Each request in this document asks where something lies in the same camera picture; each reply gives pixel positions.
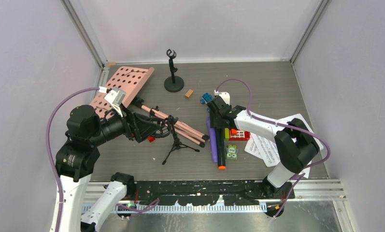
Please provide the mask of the orange black microphone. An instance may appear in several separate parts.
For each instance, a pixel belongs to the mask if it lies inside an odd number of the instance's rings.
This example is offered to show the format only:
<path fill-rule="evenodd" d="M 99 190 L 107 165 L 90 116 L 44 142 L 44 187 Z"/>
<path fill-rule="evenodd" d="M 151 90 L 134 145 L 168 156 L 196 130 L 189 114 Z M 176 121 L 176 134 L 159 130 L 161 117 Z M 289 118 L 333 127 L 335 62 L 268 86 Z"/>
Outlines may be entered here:
<path fill-rule="evenodd" d="M 217 156 L 218 156 L 218 169 L 225 170 L 226 169 L 226 157 L 224 151 L 224 130 L 223 129 L 215 129 L 216 134 L 216 144 L 217 144 Z"/>

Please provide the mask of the purple microphone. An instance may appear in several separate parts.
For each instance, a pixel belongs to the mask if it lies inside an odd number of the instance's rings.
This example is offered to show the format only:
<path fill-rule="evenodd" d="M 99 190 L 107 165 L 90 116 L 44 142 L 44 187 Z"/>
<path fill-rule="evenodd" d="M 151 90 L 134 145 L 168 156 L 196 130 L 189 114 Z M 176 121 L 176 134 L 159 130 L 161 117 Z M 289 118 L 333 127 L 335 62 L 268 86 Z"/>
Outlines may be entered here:
<path fill-rule="evenodd" d="M 211 126 L 210 117 L 207 117 L 206 125 L 209 133 L 209 142 L 210 142 L 212 160 L 213 160 L 213 163 L 217 163 L 218 153 L 217 153 L 217 144 L 216 144 L 216 132 L 215 132 L 215 128 Z"/>

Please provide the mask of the black tripod mic stand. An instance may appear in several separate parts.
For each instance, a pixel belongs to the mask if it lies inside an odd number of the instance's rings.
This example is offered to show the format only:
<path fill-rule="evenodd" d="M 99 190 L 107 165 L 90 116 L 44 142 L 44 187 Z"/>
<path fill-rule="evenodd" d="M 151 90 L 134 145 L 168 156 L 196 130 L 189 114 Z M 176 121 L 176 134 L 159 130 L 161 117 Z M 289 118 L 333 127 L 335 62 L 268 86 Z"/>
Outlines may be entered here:
<path fill-rule="evenodd" d="M 171 147 L 170 151 L 168 152 L 166 158 L 163 160 L 162 165 L 166 164 L 167 159 L 169 158 L 170 154 L 173 151 L 175 151 L 175 150 L 179 150 L 179 149 L 182 149 L 182 148 L 190 148 L 190 149 L 192 149 L 195 152 L 200 152 L 199 149 L 195 149 L 195 148 L 193 148 L 191 146 L 188 146 L 188 145 L 182 143 L 180 141 L 180 139 L 178 138 L 177 132 L 175 131 L 175 123 L 178 122 L 178 118 L 177 117 L 168 116 L 166 118 L 159 118 L 157 116 L 152 116 L 151 118 L 153 118 L 154 121 L 157 121 L 157 123 L 162 128 L 166 127 L 167 130 L 169 131 L 169 133 L 172 135 L 172 138 L 173 138 L 172 147 Z"/>

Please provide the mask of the sheet music page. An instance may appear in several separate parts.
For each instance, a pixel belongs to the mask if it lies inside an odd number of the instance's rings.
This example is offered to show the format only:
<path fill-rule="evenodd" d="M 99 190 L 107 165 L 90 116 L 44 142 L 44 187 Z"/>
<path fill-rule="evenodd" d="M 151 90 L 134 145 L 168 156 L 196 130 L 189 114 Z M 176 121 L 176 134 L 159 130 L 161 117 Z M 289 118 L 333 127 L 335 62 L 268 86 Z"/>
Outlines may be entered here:
<path fill-rule="evenodd" d="M 244 150 L 262 159 L 267 167 L 274 167 L 280 162 L 276 144 L 254 133 L 250 133 L 250 139 Z"/>
<path fill-rule="evenodd" d="M 330 157 L 329 144 L 313 132 L 301 115 L 271 119 L 253 112 L 249 118 L 255 121 L 253 133 L 271 136 L 277 146 L 281 163 L 292 172 L 316 166 Z"/>

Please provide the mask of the pink music stand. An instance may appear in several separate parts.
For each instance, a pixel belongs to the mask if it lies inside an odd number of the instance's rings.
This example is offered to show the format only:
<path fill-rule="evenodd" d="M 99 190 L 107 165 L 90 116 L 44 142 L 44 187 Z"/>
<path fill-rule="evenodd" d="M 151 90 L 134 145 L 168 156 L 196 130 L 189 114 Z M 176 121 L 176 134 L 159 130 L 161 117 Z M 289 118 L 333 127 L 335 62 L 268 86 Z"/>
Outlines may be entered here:
<path fill-rule="evenodd" d="M 148 79 L 152 76 L 154 68 L 142 69 L 136 67 L 121 66 L 107 81 L 105 87 L 111 89 L 117 87 L 124 91 L 125 96 L 122 103 L 125 107 L 128 107 L 136 95 L 140 92 L 142 87 L 147 83 Z M 91 105 L 95 108 L 99 117 L 111 118 L 112 111 L 111 105 L 105 100 L 105 93 L 96 94 Z M 186 123 L 177 121 L 174 124 L 175 132 L 190 141 L 198 144 L 201 147 L 205 147 L 205 142 L 209 139 L 209 136 L 191 128 Z"/>

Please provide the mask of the black round base mic stand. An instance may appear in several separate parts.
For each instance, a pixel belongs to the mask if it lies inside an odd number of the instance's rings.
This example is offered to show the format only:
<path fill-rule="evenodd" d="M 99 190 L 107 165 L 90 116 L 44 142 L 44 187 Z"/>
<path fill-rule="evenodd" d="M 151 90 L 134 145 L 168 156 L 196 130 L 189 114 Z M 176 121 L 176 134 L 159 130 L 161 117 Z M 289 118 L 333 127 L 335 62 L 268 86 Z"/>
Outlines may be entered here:
<path fill-rule="evenodd" d="M 176 52 L 174 50 L 168 49 L 166 51 L 166 55 L 169 58 L 169 69 L 171 76 L 169 76 L 165 81 L 164 81 L 164 88 L 168 92 L 179 92 L 184 88 L 184 80 L 175 75 L 175 73 L 178 71 L 178 69 L 174 66 L 173 60 L 176 58 Z"/>

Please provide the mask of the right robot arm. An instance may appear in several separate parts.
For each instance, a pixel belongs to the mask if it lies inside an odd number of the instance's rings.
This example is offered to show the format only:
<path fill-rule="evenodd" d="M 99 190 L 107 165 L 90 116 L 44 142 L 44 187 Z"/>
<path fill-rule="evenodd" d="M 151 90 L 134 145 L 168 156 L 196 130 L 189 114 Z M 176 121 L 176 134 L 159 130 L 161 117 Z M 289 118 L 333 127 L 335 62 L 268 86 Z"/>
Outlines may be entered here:
<path fill-rule="evenodd" d="M 247 131 L 276 146 L 280 161 L 265 177 L 263 185 L 263 192 L 269 198 L 280 195 L 282 186 L 304 170 L 323 149 L 322 143 L 313 136 L 310 126 L 301 116 L 272 120 L 243 106 L 232 107 L 221 96 L 216 96 L 207 105 L 215 128 Z"/>

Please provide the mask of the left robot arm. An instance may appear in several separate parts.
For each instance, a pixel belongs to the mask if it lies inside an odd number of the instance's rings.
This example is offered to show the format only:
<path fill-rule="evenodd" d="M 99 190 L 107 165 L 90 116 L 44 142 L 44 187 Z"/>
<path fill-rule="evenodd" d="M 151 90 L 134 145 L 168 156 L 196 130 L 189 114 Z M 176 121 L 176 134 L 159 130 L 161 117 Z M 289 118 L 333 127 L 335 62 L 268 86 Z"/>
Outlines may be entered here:
<path fill-rule="evenodd" d="M 100 152 L 98 146 L 125 135 L 138 143 L 160 130 L 151 118 L 125 110 L 100 119 L 90 105 L 74 108 L 67 121 L 65 144 L 56 154 L 57 198 L 52 232 L 97 232 L 117 203 L 135 196 L 136 184 L 129 174 L 115 173 L 96 203 L 82 214 L 87 186 Z"/>

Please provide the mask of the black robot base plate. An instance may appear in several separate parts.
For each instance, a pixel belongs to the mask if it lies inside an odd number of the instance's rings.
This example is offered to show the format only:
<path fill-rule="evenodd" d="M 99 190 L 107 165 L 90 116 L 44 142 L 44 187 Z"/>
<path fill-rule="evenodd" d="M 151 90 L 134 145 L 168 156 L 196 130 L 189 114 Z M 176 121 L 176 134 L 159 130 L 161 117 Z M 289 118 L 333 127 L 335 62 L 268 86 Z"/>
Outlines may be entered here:
<path fill-rule="evenodd" d="M 123 200 L 147 205 L 159 199 L 159 206 L 213 206 L 223 199 L 226 206 L 255 205 L 259 200 L 281 202 L 294 199 L 290 182 L 272 189 L 255 180 L 138 181 Z"/>

